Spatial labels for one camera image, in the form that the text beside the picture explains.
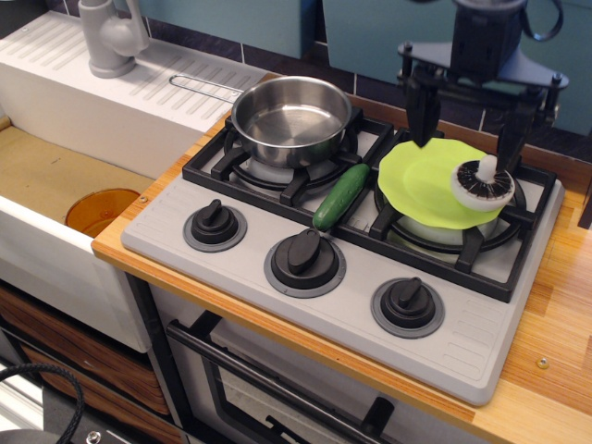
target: toy stove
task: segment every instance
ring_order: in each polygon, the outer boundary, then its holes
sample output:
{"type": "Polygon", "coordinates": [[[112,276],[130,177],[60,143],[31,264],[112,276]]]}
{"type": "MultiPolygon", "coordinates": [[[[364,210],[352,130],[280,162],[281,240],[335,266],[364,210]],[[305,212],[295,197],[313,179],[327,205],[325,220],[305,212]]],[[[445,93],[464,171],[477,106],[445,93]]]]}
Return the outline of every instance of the toy stove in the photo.
{"type": "Polygon", "coordinates": [[[442,237],[398,213],[376,185],[382,157],[408,140],[405,129],[354,109],[333,158],[285,170],[250,159],[228,120],[121,240],[437,389],[487,403],[564,189],[555,174],[520,165],[518,190],[493,228],[442,237]],[[360,162],[371,167],[364,189],[319,236],[314,212],[360,162]]]}

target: oven window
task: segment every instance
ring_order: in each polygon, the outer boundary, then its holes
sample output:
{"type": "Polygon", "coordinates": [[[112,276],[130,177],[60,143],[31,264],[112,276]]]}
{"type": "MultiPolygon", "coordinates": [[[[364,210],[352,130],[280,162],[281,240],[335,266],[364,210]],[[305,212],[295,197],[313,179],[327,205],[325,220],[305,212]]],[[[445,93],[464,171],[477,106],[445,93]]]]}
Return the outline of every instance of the oven window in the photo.
{"type": "Polygon", "coordinates": [[[204,360],[218,415],[258,443],[347,444],[326,425],[299,413],[227,370],[204,360]]]}

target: stove knob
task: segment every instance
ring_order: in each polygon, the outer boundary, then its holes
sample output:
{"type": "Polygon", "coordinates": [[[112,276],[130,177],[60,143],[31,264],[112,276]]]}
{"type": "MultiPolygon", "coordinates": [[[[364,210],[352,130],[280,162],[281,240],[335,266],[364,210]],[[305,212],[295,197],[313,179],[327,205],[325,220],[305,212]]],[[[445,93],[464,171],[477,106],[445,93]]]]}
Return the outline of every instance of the stove knob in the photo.
{"type": "Polygon", "coordinates": [[[436,313],[434,298],[419,277],[392,284],[382,296],[380,309],[389,322],[402,328],[423,327],[436,313]]]}
{"type": "Polygon", "coordinates": [[[271,259],[271,270],[288,287],[316,289],[337,275],[339,259],[331,243],[309,228],[278,245],[271,259]]]}
{"type": "Polygon", "coordinates": [[[195,213],[191,222],[192,236],[208,245],[226,242],[238,231],[239,220],[219,199],[195,213]]]}

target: stainless steel pot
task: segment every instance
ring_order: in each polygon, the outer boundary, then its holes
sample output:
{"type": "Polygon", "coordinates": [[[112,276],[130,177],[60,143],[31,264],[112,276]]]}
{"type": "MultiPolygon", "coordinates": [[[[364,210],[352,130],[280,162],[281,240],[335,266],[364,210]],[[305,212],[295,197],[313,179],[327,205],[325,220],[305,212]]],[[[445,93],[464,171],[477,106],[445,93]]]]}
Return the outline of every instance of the stainless steel pot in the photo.
{"type": "MultiPolygon", "coordinates": [[[[175,83],[176,77],[188,76],[173,76],[172,84],[204,93],[175,83]]],[[[352,115],[352,104],[342,90],[309,77],[264,81],[242,92],[236,101],[206,95],[233,103],[232,123],[243,149],[272,167],[302,168],[328,159],[339,149],[352,115]]]]}

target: oven door handle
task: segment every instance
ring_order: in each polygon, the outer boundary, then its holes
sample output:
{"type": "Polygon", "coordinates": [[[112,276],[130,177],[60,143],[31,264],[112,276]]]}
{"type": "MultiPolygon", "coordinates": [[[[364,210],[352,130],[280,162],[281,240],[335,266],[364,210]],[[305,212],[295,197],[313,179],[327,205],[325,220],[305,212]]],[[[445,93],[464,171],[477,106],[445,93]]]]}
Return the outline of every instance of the oven door handle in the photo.
{"type": "MultiPolygon", "coordinates": [[[[282,383],[277,378],[268,375],[228,350],[214,344],[209,339],[209,335],[220,320],[221,317],[217,314],[206,311],[191,327],[187,328],[175,319],[166,327],[166,334],[180,344],[197,352],[211,363],[226,369],[265,393],[286,402],[300,412],[308,414],[322,424],[330,426],[337,433],[354,442],[363,444],[388,444],[387,441],[379,436],[387,422],[384,421],[384,418],[380,421],[383,423],[382,427],[370,427],[370,429],[364,427],[370,434],[365,433],[359,426],[348,419],[331,412],[327,407],[317,401],[308,398],[282,383]]],[[[392,413],[394,406],[383,398],[379,399],[390,404],[392,407],[390,412],[392,413]]]]}

